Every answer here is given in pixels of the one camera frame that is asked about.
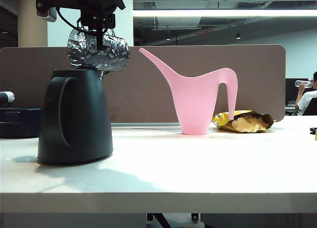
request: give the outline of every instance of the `silver cup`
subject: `silver cup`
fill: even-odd
[[[104,34],[105,50],[97,50],[96,36],[73,30],[68,38],[68,61],[76,69],[122,71],[129,61],[129,46],[125,39]]]

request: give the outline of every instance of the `beige partition panel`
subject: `beige partition panel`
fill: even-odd
[[[177,122],[169,86],[160,71],[130,48],[122,72],[105,75],[112,122]],[[145,46],[181,75],[198,76],[223,67],[238,76],[236,109],[285,114],[285,49],[280,45]],[[0,51],[1,90],[16,95],[13,106],[42,106],[54,69],[72,69],[64,47],[12,47]],[[216,112],[227,111],[226,86],[218,91]]]

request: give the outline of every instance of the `black box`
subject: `black box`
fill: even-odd
[[[0,108],[0,138],[38,137],[41,108]]]

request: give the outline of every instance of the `yellow snack bag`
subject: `yellow snack bag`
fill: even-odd
[[[213,116],[212,121],[220,129],[239,133],[265,132],[274,123],[271,115],[252,110],[234,111],[233,120],[229,120],[228,112],[218,113]]]

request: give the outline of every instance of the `water bottle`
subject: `water bottle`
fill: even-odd
[[[299,87],[300,83],[304,82],[304,88],[311,88],[313,87],[313,83],[311,81],[295,81],[295,86]]]

